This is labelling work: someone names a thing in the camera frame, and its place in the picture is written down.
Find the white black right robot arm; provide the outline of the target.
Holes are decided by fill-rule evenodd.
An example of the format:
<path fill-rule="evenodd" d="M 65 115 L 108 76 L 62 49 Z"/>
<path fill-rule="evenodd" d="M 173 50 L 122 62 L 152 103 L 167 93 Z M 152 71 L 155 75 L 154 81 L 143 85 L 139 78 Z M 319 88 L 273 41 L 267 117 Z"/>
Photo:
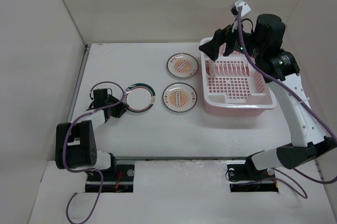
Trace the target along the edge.
<path fill-rule="evenodd" d="M 246 33 L 231 24 L 201 40 L 204 106 L 218 116 L 257 116 L 279 103 L 291 142 L 245 159 L 244 179 L 269 168 L 298 166 L 336 147 L 336 136 L 311 110 L 294 56 L 281 45 L 285 24 L 262 14 Z"/>

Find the white plate green red rim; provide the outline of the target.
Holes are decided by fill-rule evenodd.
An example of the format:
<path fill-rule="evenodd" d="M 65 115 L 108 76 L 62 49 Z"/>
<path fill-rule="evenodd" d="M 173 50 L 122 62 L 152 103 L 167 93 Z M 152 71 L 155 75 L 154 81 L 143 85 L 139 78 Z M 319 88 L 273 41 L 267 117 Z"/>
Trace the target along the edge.
<path fill-rule="evenodd" d="M 156 101 L 155 90 L 148 84 L 135 83 L 125 89 L 127 111 L 140 114 L 150 110 Z"/>

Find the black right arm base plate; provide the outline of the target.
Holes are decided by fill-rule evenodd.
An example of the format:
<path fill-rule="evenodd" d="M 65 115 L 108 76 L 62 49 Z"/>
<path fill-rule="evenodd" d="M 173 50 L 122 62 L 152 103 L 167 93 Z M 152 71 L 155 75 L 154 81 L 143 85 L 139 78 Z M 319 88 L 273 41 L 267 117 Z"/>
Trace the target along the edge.
<path fill-rule="evenodd" d="M 279 192 L 274 171 L 248 171 L 245 164 L 228 163 L 226 179 L 230 182 L 230 192 Z"/>

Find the orange sunburst plate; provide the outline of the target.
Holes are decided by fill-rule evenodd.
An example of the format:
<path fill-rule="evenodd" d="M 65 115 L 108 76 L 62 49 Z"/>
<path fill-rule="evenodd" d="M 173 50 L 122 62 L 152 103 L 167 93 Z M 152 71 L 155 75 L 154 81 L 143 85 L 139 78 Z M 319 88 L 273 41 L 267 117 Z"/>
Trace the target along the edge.
<path fill-rule="evenodd" d="M 199 64 L 194 56 L 187 53 L 177 53 L 167 60 L 166 68 L 174 77 L 190 78 L 196 74 Z"/>
<path fill-rule="evenodd" d="M 176 82 L 164 88 L 162 101 L 166 109 L 177 114 L 188 113 L 197 104 L 196 90 L 189 84 Z"/>

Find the white plate grey flower pattern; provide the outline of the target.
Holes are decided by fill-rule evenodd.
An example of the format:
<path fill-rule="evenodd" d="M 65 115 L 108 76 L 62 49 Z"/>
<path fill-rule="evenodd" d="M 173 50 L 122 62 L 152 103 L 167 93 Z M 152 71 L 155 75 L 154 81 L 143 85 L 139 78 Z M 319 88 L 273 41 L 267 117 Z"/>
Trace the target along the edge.
<path fill-rule="evenodd" d="M 215 77 L 216 71 L 215 71 L 215 62 L 212 61 L 211 59 L 209 60 L 209 70 L 210 70 L 210 75 L 212 77 Z"/>

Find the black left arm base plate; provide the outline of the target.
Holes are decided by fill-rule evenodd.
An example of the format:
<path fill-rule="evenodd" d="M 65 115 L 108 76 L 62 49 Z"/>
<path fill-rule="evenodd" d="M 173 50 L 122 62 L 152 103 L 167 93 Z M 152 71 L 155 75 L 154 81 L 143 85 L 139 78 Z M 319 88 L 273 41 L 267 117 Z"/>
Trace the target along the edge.
<path fill-rule="evenodd" d="M 102 193 L 132 193 L 134 189 L 135 163 L 123 160 L 116 169 L 101 171 L 103 174 Z M 88 172 L 85 192 L 98 192 L 101 177 L 97 172 Z"/>

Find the pink white dish rack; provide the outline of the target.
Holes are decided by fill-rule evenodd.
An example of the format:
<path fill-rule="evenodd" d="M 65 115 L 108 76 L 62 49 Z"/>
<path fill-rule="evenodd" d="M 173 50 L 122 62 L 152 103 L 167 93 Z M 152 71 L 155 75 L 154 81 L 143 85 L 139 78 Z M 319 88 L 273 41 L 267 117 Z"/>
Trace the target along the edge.
<path fill-rule="evenodd" d="M 209 58 L 200 52 L 205 111 L 217 116 L 258 116 L 276 107 L 276 97 L 244 54 L 222 53 L 215 62 L 215 77 L 210 75 Z"/>

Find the orange sunburst plate front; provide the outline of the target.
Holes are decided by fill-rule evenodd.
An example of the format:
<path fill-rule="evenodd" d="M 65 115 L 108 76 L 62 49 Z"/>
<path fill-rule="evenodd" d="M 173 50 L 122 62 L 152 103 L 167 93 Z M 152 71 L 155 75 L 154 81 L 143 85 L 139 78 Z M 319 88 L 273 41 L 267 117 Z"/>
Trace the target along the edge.
<path fill-rule="evenodd" d="M 164 88 L 162 101 L 166 109 L 177 114 L 188 113 L 197 104 L 196 90 L 189 84 L 176 82 Z"/>

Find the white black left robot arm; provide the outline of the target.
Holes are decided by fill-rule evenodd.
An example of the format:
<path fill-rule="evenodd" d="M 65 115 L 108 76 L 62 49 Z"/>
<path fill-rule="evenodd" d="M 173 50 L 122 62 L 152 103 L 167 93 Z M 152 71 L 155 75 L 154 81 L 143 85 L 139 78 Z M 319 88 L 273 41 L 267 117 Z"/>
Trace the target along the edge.
<path fill-rule="evenodd" d="M 125 91 L 120 99 L 107 88 L 91 91 L 91 104 L 86 113 L 71 123 L 56 127 L 55 162 L 58 169 L 70 172 L 99 170 L 106 180 L 117 176 L 116 158 L 112 153 L 97 150 L 95 130 L 111 117 L 120 118 L 127 110 Z"/>

